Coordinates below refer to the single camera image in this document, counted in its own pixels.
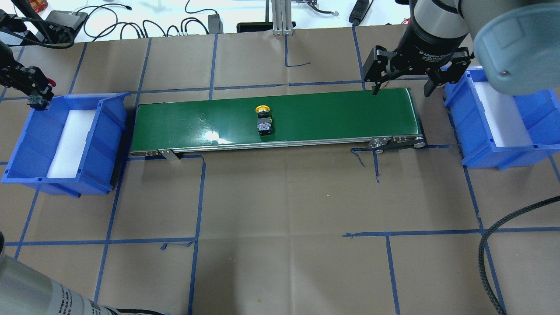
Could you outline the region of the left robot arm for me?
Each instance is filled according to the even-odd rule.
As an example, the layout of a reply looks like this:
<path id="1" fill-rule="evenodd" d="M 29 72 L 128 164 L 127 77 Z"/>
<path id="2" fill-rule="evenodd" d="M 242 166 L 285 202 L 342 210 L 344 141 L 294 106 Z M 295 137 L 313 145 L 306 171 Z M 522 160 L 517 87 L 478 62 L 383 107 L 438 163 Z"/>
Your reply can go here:
<path id="1" fill-rule="evenodd" d="M 26 0 L 12 4 L 24 14 L 8 14 L 1 10 L 1 32 L 31 44 L 50 49 L 68 49 L 75 43 L 77 30 L 73 26 L 44 20 Z M 1 42 L 0 82 L 28 96 L 27 104 L 35 110 L 47 110 L 54 97 L 56 82 L 48 78 L 38 66 L 24 66 L 14 58 L 8 44 Z"/>

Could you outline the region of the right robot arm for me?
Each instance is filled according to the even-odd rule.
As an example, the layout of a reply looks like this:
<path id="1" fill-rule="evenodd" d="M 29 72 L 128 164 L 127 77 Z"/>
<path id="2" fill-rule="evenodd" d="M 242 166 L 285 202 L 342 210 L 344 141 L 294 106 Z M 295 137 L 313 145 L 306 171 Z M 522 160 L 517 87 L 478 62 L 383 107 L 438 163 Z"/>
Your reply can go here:
<path id="1" fill-rule="evenodd" d="M 456 84 L 472 59 L 494 90 L 528 95 L 559 86 L 557 0 L 405 0 L 409 23 L 396 49 L 377 45 L 362 79 L 376 95 L 402 76 L 426 76 L 424 95 Z"/>

